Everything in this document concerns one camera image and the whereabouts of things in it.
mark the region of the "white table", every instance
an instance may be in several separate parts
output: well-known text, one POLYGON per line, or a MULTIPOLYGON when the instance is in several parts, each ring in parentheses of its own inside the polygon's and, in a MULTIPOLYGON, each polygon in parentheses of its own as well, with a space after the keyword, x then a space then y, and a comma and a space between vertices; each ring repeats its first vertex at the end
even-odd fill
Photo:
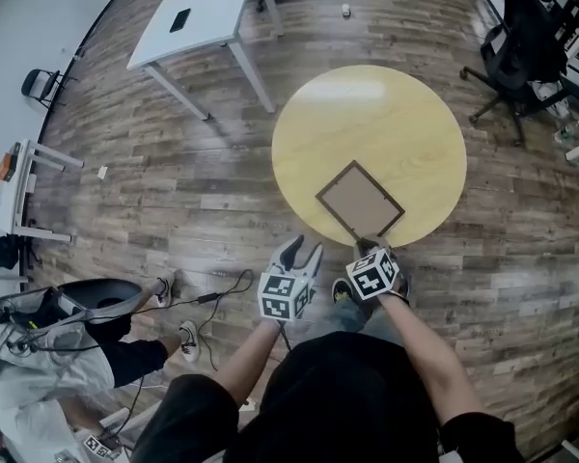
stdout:
MULTIPOLYGON (((163 0, 137 43, 126 68, 129 70, 144 68, 199 119, 206 120, 210 116, 208 110, 191 97, 183 86, 161 67, 158 61, 184 51, 226 42, 265 110, 268 113, 274 113, 274 102, 263 84, 260 73, 244 50, 238 34, 238 26, 246 1, 163 0), (191 9, 191 13, 184 27, 170 33, 176 15, 186 9, 191 9)), ((275 34, 282 36, 283 28, 275 1, 265 0, 265 2, 274 24, 275 34)))
POLYGON ((30 174, 30 167, 33 161, 60 172, 64 171, 65 167, 54 160, 61 161, 77 168, 82 168, 84 162, 27 139, 21 141, 20 144, 21 148, 19 149, 15 172, 13 173, 11 180, 2 182, 2 197, 0 199, 0 230, 16 235, 34 236, 36 238, 70 242, 70 235, 54 233, 52 230, 42 230, 39 228, 22 226, 21 219, 23 206, 26 193, 34 192, 36 176, 30 174))

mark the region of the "person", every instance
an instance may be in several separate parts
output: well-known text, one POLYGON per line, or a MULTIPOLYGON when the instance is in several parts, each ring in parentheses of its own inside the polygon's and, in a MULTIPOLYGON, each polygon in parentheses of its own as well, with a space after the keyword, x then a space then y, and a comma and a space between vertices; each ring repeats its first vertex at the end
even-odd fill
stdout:
POLYGON ((486 413, 453 349, 415 315, 403 291, 364 307, 333 284, 332 313, 288 353, 259 414, 237 430, 238 407, 281 333, 263 319, 212 377, 170 385, 131 461, 523 461, 514 427, 486 413))
MULTIPOLYGON (((170 307, 175 278, 170 273, 144 288, 133 311, 153 296, 158 307, 170 307)), ((101 438, 110 436, 99 422, 101 414, 89 409, 81 395, 132 383, 163 368, 179 348, 187 362, 195 362, 200 353, 195 324, 188 320, 173 334, 134 342, 120 341, 130 331, 130 314, 55 330, 43 344, 55 351, 16 356, 4 345, 8 324, 0 325, 0 453, 4 437, 18 446, 63 449, 73 443, 69 424, 101 438)))

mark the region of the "floor plank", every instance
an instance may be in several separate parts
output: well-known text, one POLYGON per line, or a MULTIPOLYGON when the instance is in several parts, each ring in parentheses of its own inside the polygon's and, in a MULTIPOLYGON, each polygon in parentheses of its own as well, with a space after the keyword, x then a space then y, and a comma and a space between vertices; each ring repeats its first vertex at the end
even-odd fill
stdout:
MULTIPOLYGON (((467 116, 490 97, 458 77, 480 68, 478 48, 494 18, 483 0, 279 0, 286 34, 272 37, 266 13, 249 4, 240 28, 275 101, 331 68, 377 64, 410 73, 450 106, 468 152, 465 190, 433 234, 398 249, 411 269, 417 312, 455 348, 488 410, 515 423, 530 457, 557 444, 579 420, 579 164, 553 143, 541 114, 524 121, 527 148, 505 109, 476 125, 467 116), (341 5, 352 6, 344 20, 341 5)), ((76 235, 72 245, 36 242, 36 285, 113 276, 136 282, 166 268, 184 275, 182 296, 229 287, 239 272, 260 273, 272 250, 304 232, 270 163, 277 115, 268 115, 227 48, 213 46, 164 65, 213 113, 202 123, 144 72, 125 69, 160 0, 116 0, 73 67, 43 143, 83 158, 83 171, 38 169, 29 203, 39 226, 76 235), (108 166, 105 180, 97 178, 108 166)), ((329 308, 328 288, 351 259, 324 241, 319 291, 289 327, 299 341, 329 308)), ((138 315, 133 337, 154 338, 211 306, 138 315)), ((258 308, 254 290, 224 300, 205 328, 218 365, 246 338, 258 308)), ((256 389, 285 355, 278 344, 256 389)), ((206 352, 196 368, 210 371, 206 352)), ((192 370, 180 355, 147 384, 192 370)), ((130 405, 136 388, 104 398, 130 405)), ((146 390, 137 410, 162 389, 146 390)))

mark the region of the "small white object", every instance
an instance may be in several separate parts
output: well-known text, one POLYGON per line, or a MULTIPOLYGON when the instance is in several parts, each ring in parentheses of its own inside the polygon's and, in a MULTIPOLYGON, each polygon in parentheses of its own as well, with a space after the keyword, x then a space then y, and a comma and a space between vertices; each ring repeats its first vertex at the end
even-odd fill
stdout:
POLYGON ((26 183, 26 193, 34 194, 36 186, 37 186, 37 176, 35 174, 30 174, 28 176, 28 182, 26 183))
POLYGON ((309 280, 292 275, 262 273, 258 287, 260 314, 270 319, 294 321, 310 302, 309 280))
POLYGON ((363 300, 389 291, 399 273, 396 262, 391 261, 386 249, 379 249, 346 267, 347 276, 363 300))
POLYGON ((240 406, 238 412, 255 412, 255 401, 248 397, 247 400, 240 406))

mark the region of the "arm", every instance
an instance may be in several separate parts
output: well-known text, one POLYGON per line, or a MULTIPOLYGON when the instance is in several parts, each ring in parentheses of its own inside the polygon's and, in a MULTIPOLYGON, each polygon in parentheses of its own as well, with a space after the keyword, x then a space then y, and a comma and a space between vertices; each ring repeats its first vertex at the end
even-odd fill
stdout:
POLYGON ((246 401, 260 379, 266 360, 280 333, 281 328, 276 321, 264 319, 227 364, 212 376, 212 379, 226 389, 238 406, 246 401))
POLYGON ((442 425, 468 412, 484 412, 474 386, 453 349, 399 298, 379 301, 399 331, 412 366, 418 372, 442 425))
POLYGON ((63 397, 58 399, 62 411, 65 413, 67 422, 75 429, 89 429, 99 436, 103 432, 100 420, 103 416, 84 403, 79 396, 63 397))

